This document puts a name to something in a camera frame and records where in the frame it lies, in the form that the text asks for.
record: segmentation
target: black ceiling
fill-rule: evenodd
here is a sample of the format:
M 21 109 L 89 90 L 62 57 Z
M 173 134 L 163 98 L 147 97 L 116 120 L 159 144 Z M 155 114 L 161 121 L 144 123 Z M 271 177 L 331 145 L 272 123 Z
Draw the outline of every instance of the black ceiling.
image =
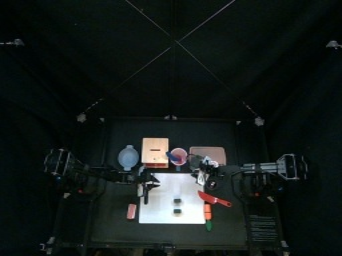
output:
M 330 58 L 327 42 L 342 34 L 338 0 L 16 0 L 1 5 L 0 41 L 25 43 L 1 47 L 10 87 L 4 96 L 32 108 L 49 94 L 72 117 L 86 111 L 249 118 L 255 111 L 267 118 L 307 86 Z

